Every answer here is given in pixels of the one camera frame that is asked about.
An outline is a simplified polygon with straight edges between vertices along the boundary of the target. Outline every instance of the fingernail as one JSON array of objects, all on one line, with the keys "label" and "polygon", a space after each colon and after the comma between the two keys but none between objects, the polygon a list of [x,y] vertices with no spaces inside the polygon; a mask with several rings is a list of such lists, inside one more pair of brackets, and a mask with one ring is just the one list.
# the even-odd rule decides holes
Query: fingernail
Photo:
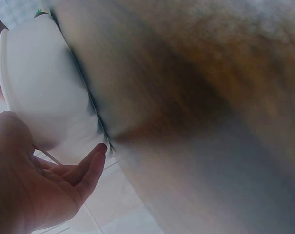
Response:
[{"label": "fingernail", "polygon": [[100,143],[100,151],[106,153],[107,152],[107,145],[104,143]]}]

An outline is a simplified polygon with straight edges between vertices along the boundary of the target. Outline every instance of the skin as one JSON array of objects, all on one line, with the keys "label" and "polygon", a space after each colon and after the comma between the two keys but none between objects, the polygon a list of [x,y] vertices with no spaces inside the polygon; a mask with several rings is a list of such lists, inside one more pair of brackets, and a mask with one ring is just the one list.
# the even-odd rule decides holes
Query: skin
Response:
[{"label": "skin", "polygon": [[102,174],[105,144],[77,166],[36,158],[27,126],[0,114],[0,234],[29,234],[71,219]]}]

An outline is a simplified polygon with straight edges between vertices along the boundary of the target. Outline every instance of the white tile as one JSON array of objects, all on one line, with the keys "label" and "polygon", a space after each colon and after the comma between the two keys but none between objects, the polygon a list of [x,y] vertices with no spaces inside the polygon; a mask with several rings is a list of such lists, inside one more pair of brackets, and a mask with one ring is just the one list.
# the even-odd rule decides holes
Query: white tile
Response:
[{"label": "white tile", "polygon": [[103,234],[163,234],[144,204],[101,228]]}]

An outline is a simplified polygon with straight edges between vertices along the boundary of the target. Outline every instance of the white bowl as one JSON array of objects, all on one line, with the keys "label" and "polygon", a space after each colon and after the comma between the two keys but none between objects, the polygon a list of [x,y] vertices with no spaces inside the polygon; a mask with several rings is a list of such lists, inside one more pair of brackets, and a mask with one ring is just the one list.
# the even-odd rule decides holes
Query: white bowl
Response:
[{"label": "white bowl", "polygon": [[4,98],[29,127],[34,144],[61,163],[78,163],[107,142],[80,72],[48,14],[0,37]]}]

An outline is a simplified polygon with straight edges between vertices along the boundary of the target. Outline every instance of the tiled floor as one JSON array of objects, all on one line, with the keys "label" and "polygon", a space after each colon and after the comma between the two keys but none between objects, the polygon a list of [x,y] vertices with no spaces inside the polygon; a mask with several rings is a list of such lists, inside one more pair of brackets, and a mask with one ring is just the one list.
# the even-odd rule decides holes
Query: tiled floor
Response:
[{"label": "tiled floor", "polygon": [[[0,103],[0,113],[5,110],[7,110],[6,106]],[[40,151],[36,151],[35,155],[50,161]],[[90,208],[93,221],[100,228],[84,232],[84,234],[164,233],[136,195],[114,158],[106,161],[97,190],[86,203]],[[82,234],[75,231],[69,224],[72,227],[75,226],[74,222],[63,223],[52,228],[35,231],[32,234]]]}]

